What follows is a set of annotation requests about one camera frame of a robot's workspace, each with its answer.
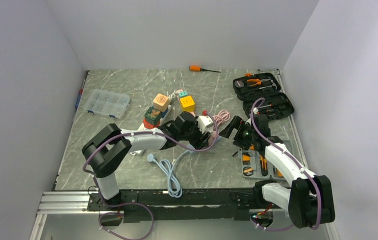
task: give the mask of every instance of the pink cable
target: pink cable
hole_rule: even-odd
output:
[[[225,109],[219,111],[217,115],[213,116],[214,120],[217,122],[217,126],[229,121],[230,117],[230,113]]]

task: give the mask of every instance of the clear plastic organizer box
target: clear plastic organizer box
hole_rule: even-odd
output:
[[[130,96],[126,94],[94,89],[84,105],[91,114],[99,114],[114,119],[121,118],[128,109]]]

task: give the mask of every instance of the wooden block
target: wooden block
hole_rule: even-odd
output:
[[[185,96],[180,98],[181,111],[194,112],[195,111],[195,101],[193,101],[192,96]]]
[[[168,97],[160,93],[158,93],[158,95],[156,95],[156,97],[153,99],[153,107],[161,112],[165,112],[169,104],[170,100]]]

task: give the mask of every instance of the white wall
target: white wall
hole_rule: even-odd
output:
[[[318,0],[47,0],[86,69],[282,68]]]
[[[283,76],[341,239],[378,239],[378,1],[320,0]]]
[[[44,0],[0,0],[0,239],[28,239],[84,71]]]

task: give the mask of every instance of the gray marble floor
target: gray marble floor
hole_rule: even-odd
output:
[[[90,176],[82,171],[85,161],[81,148],[105,125],[116,123],[120,128],[136,130],[143,120],[144,112],[152,105],[158,93],[168,95],[173,90],[183,89],[193,96],[196,113],[208,110],[213,114],[221,109],[232,116],[246,119],[242,101],[237,99],[232,80],[245,73],[255,73],[248,69],[223,69],[222,73],[192,72],[188,69],[107,69],[92,70],[87,77],[84,92],[77,109],[70,138],[64,153],[56,190],[86,190],[93,185]],[[121,119],[93,115],[84,111],[91,90],[102,89],[128,94],[130,106]],[[168,119],[174,119],[180,112],[178,104],[170,112]],[[299,149],[289,118],[272,121],[271,133],[282,140],[290,140],[295,157],[300,159]],[[257,181],[241,174],[238,158],[231,155],[237,151],[230,139],[223,138],[210,151],[191,153],[184,156],[175,169],[175,175],[183,188],[250,188]],[[166,178],[157,165],[146,161],[147,153],[156,159],[175,159],[183,152],[181,147],[159,151],[148,150],[142,156],[127,155],[118,170],[116,178],[122,189],[166,189]]]

